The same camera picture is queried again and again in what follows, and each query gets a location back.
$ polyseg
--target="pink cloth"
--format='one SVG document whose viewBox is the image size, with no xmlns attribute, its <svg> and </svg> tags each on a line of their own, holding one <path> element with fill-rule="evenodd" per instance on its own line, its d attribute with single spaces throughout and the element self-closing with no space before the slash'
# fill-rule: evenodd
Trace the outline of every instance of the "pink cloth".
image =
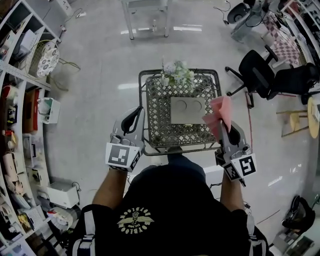
<svg viewBox="0 0 320 256">
<path fill-rule="evenodd" d="M 231 98 L 221 96 L 210 101 L 213 113 L 202 117 L 206 125 L 211 129 L 212 134 L 219 140 L 218 121 L 223 120 L 228 132 L 231 130 Z"/>
</svg>

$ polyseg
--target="person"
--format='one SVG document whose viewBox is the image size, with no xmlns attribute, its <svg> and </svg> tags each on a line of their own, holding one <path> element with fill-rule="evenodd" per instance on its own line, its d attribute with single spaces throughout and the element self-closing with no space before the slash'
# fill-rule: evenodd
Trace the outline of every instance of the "person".
<svg viewBox="0 0 320 256">
<path fill-rule="evenodd" d="M 71 248 L 90 234 L 86 216 L 92 213 L 95 255 L 269 254 L 266 238 L 244 211 L 238 180 L 224 174 L 217 201 L 202 167 L 181 153 L 167 157 L 167 165 L 138 174 L 124 197 L 127 173 L 110 169 L 92 204 L 82 209 Z"/>
</svg>

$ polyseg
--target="gray floor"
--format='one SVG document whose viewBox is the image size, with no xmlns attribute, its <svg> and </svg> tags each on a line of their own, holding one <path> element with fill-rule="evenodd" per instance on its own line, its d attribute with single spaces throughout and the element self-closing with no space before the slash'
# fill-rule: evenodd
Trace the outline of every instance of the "gray floor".
<svg viewBox="0 0 320 256">
<path fill-rule="evenodd" d="M 168 38 L 163 36 L 163 13 L 136 13 L 132 15 L 132 25 L 137 33 L 135 39 L 130 40 L 119 0 L 73 3 L 74 10 L 83 8 L 87 15 L 68 21 L 59 49 L 60 56 L 77 63 L 81 71 L 67 66 L 55 70 L 55 78 L 69 91 L 53 88 L 50 92 L 61 102 L 61 110 L 58 124 L 46 126 L 46 143 L 50 175 L 78 182 L 82 189 L 81 206 L 91 203 L 107 174 L 105 148 L 116 118 L 139 104 L 140 71 L 161 68 L 163 58 L 165 61 L 178 59 L 187 61 L 190 68 L 216 70 L 223 94 L 241 85 L 224 68 L 229 66 L 237 70 L 251 49 L 261 53 L 264 42 L 260 35 L 266 29 L 259 25 L 243 44 L 238 43 L 230 37 L 232 26 L 222 22 L 222 14 L 213 9 L 214 5 L 228 7 L 222 1 L 174 1 L 172 27 L 200 28 L 201 31 L 171 29 Z M 154 19 L 156 33 L 138 30 L 150 28 Z M 293 195 L 303 190 L 311 137 L 305 130 L 281 138 L 284 120 L 276 111 L 303 108 L 298 98 L 277 96 L 266 101 L 254 95 L 254 100 L 256 107 L 250 111 L 250 117 L 258 172 L 247 178 L 243 197 L 251 205 L 256 224 L 260 222 L 258 227 L 271 242 L 281 228 L 280 221 Z M 232 104 L 232 118 L 250 142 L 243 91 L 232 97 Z M 221 182 L 222 173 L 215 171 L 212 151 L 186 156 L 206 169 L 208 184 Z M 163 164 L 167 161 L 165 157 L 158 160 Z M 154 158 L 144 155 L 133 174 L 153 161 Z M 219 198 L 220 188 L 215 187 L 212 193 Z"/>
</svg>

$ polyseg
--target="wooden stool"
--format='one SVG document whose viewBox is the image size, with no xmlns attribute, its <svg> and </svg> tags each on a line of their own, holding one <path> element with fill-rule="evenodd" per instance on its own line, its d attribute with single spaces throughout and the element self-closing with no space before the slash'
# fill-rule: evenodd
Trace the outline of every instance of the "wooden stool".
<svg viewBox="0 0 320 256">
<path fill-rule="evenodd" d="M 289 114 L 289 119 L 290 119 L 290 126 L 292 129 L 292 132 L 282 134 L 281 137 L 286 137 L 292 134 L 296 134 L 300 131 L 306 130 L 309 128 L 309 126 L 300 128 L 300 118 L 308 118 L 308 115 L 300 115 L 300 113 L 307 113 L 307 110 L 295 110 L 295 111 L 282 111 L 282 112 L 277 112 L 277 114 Z"/>
</svg>

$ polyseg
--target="checkered cloth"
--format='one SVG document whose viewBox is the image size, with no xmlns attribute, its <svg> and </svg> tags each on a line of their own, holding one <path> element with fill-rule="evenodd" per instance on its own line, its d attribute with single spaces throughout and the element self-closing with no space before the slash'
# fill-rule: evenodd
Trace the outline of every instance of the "checkered cloth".
<svg viewBox="0 0 320 256">
<path fill-rule="evenodd" d="M 274 38 L 272 50 L 279 59 L 285 60 L 285 63 L 299 65 L 300 51 L 295 39 L 283 31 L 280 33 L 274 20 L 276 21 L 276 16 L 273 13 L 268 13 L 267 19 L 263 21 L 270 35 Z"/>
</svg>

